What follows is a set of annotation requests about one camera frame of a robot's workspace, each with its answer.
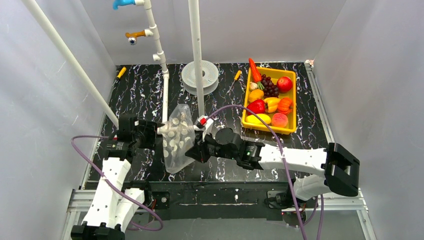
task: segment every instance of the clear plastic bag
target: clear plastic bag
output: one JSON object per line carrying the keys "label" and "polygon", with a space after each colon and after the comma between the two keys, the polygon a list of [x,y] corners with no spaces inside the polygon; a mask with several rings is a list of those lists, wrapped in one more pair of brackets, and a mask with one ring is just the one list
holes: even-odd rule
{"label": "clear plastic bag", "polygon": [[187,104],[178,104],[165,125],[158,128],[163,137],[163,157],[168,173],[175,174],[195,160],[186,156],[193,147],[195,130],[192,115]]}

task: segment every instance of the blue faucet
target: blue faucet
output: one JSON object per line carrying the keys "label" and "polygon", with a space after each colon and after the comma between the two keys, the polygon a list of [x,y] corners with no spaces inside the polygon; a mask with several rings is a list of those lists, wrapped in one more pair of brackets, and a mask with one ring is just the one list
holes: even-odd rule
{"label": "blue faucet", "polygon": [[115,0],[113,2],[113,9],[118,10],[118,6],[136,5],[136,0]]}

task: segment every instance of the garlic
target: garlic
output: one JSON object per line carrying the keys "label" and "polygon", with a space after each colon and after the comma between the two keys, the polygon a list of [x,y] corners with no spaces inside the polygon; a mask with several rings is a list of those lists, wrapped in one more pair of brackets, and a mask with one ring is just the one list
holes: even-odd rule
{"label": "garlic", "polygon": [[251,91],[258,89],[258,84],[256,84],[255,82],[251,82],[249,88]]}

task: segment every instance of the white pvc pipe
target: white pvc pipe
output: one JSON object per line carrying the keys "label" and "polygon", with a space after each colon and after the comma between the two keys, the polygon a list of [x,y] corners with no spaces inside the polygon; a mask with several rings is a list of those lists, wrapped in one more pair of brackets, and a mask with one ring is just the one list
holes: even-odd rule
{"label": "white pvc pipe", "polygon": [[202,46],[200,42],[199,0],[188,0],[190,13],[191,44],[193,45],[194,73],[196,75],[197,105],[199,116],[205,115],[203,95]]}
{"label": "white pvc pipe", "polygon": [[168,121],[168,81],[170,74],[165,73],[163,75],[163,106],[162,106],[162,123]]}
{"label": "white pvc pipe", "polygon": [[146,10],[148,27],[153,32],[154,44],[156,45],[156,57],[160,57],[160,64],[162,66],[162,75],[163,75],[163,105],[162,105],[162,123],[168,121],[168,85],[170,74],[167,68],[167,59],[165,57],[164,50],[162,49],[161,40],[159,36],[158,26],[155,23],[155,18],[153,17],[152,12],[152,3],[150,0],[144,0],[142,5]]}
{"label": "white pvc pipe", "polygon": [[100,104],[101,108],[104,110],[106,115],[112,121],[112,123],[118,128],[118,118],[109,107],[108,103],[103,99],[102,95],[94,86],[93,82],[90,80],[87,73],[84,71],[83,67],[78,63],[78,60],[72,54],[71,50],[68,48],[64,40],[61,38],[59,33],[56,31],[55,27],[49,21],[47,16],[44,14],[43,10],[37,4],[35,0],[22,0],[22,3],[25,4],[26,8],[31,12],[32,16],[42,27],[44,32],[48,35],[50,40],[54,43],[56,48],[62,53],[66,61],[75,69],[76,73],[79,75],[79,79],[85,85],[87,90],[93,95],[94,99]]}

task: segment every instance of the yellow tray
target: yellow tray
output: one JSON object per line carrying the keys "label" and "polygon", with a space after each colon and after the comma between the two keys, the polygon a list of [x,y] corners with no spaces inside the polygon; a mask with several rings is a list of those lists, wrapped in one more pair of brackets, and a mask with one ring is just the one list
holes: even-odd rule
{"label": "yellow tray", "polygon": [[[265,68],[265,67],[257,67],[257,70],[260,72],[261,75],[265,74],[267,77],[271,77],[271,81],[276,84],[277,80],[281,77],[289,77],[291,81],[293,82],[293,87],[290,91],[287,93],[280,93],[278,95],[278,98],[290,98],[293,101],[293,111],[288,114],[288,125],[287,127],[276,127],[271,126],[271,129],[274,130],[276,133],[280,134],[291,134],[296,132],[296,128],[298,127],[298,122],[296,120],[296,73],[294,71],[286,71],[286,70],[279,70],[279,69],[272,69],[272,68]],[[244,98],[244,106],[247,107],[249,105],[248,102],[248,96],[250,94],[249,86],[253,82],[253,76],[251,74],[251,68],[249,68],[249,74],[247,76],[247,87],[246,87],[246,96]],[[273,113],[266,113],[271,118],[273,117],[275,112]],[[243,127],[248,129],[256,129],[261,131],[267,131],[269,132],[268,128],[263,124],[254,124],[246,122],[246,110],[243,110],[243,115],[241,117],[241,124]]]}

